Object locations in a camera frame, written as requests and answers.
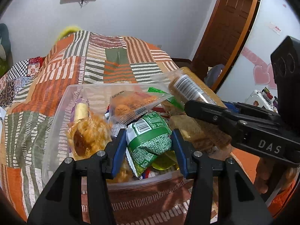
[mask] sticker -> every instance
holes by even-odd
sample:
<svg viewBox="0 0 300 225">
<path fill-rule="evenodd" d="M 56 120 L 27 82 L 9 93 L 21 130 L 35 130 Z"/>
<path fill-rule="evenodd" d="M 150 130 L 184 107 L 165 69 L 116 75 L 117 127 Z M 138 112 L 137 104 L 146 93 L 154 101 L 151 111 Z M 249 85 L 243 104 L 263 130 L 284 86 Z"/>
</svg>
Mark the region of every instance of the sticker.
<svg viewBox="0 0 300 225">
<path fill-rule="evenodd" d="M 276 25 L 274 25 L 273 23 L 270 22 L 270 23 L 268 24 L 268 27 L 269 27 L 271 30 L 273 30 L 276 34 L 280 35 L 281 29 L 280 29 L 278 26 L 276 26 Z"/>
<path fill-rule="evenodd" d="M 253 106 L 258 107 L 258 106 L 259 106 L 258 101 L 254 101 L 254 102 L 253 102 Z"/>
<path fill-rule="evenodd" d="M 151 130 L 152 128 L 148 125 L 148 123 L 144 119 L 139 119 L 137 122 L 133 124 L 138 134 L 142 134 Z"/>
</svg>

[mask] wooden door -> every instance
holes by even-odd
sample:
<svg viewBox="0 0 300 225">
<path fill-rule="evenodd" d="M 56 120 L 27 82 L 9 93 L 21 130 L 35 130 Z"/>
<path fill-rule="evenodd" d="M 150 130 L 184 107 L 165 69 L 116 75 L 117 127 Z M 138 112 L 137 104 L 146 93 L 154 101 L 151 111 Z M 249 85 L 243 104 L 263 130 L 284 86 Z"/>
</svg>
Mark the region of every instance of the wooden door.
<svg viewBox="0 0 300 225">
<path fill-rule="evenodd" d="M 217 0 L 192 66 L 200 79 L 208 67 L 226 65 L 245 26 L 252 0 Z"/>
</svg>

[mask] metal screw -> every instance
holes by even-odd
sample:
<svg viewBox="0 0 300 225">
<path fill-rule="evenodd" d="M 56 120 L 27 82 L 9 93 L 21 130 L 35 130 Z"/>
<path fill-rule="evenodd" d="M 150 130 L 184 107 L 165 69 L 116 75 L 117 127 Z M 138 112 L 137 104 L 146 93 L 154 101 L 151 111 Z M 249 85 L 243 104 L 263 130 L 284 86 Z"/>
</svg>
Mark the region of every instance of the metal screw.
<svg viewBox="0 0 300 225">
<path fill-rule="evenodd" d="M 235 163 L 236 161 L 235 161 L 232 157 L 230 157 L 230 158 L 227 159 L 227 162 L 228 162 L 229 164 L 233 164 L 233 163 Z"/>
<path fill-rule="evenodd" d="M 239 120 L 239 122 L 240 122 L 241 124 L 244 124 L 244 125 L 246 125 L 246 124 L 247 124 L 247 122 L 246 122 L 246 121 L 244 121 L 244 120 Z"/>
<path fill-rule="evenodd" d="M 196 157 L 201 157 L 203 154 L 202 154 L 201 151 L 195 151 L 195 152 L 194 152 L 194 155 L 195 155 Z"/>
<path fill-rule="evenodd" d="M 64 160 L 65 163 L 69 164 L 73 161 L 73 159 L 71 157 L 68 157 Z"/>
<path fill-rule="evenodd" d="M 98 152 L 97 152 L 97 156 L 102 157 L 102 156 L 104 156 L 104 155 L 105 155 L 105 151 L 98 151 Z"/>
</svg>

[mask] pink heart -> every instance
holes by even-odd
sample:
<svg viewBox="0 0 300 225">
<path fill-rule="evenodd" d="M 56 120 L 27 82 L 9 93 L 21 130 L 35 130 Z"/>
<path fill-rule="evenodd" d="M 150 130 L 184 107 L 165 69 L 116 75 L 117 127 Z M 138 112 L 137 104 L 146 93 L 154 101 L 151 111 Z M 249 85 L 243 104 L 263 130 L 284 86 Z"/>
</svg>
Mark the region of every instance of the pink heart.
<svg viewBox="0 0 300 225">
<path fill-rule="evenodd" d="M 256 85 L 267 85 L 270 82 L 269 73 L 264 71 L 260 65 L 254 67 L 253 76 Z"/>
<path fill-rule="evenodd" d="M 267 72 L 270 75 L 270 82 L 269 82 L 269 89 L 277 89 L 277 84 L 275 84 L 274 81 L 274 74 L 273 74 L 273 68 L 272 68 L 272 64 L 269 64 L 267 67 Z"/>
</svg>

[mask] transparent snack bag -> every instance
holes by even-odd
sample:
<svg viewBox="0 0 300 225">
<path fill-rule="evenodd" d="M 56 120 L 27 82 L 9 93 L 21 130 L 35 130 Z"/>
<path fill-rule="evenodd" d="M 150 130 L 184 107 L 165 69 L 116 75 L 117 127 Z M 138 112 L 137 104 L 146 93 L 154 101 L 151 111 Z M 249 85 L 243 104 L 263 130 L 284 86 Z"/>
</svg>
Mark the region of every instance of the transparent snack bag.
<svg viewBox="0 0 300 225">
<path fill-rule="evenodd" d="M 121 91 L 110 97 L 109 122 L 126 126 L 170 97 L 160 92 Z"/>
<path fill-rule="evenodd" d="M 187 67 L 152 76 L 155 83 L 168 84 L 169 91 L 184 106 L 189 100 L 226 107 L 221 99 Z"/>
<path fill-rule="evenodd" d="M 165 93 L 164 91 L 160 90 L 160 89 L 156 89 L 154 87 L 150 87 L 148 89 L 148 92 L 161 92 L 161 93 Z M 184 108 L 182 106 L 182 104 L 180 104 L 174 96 L 172 96 L 171 98 L 168 98 L 167 100 L 161 102 L 161 105 L 164 109 L 164 111 L 166 112 L 166 114 L 170 117 L 170 116 L 174 116 L 174 115 L 181 115 L 184 114 Z"/>
</svg>

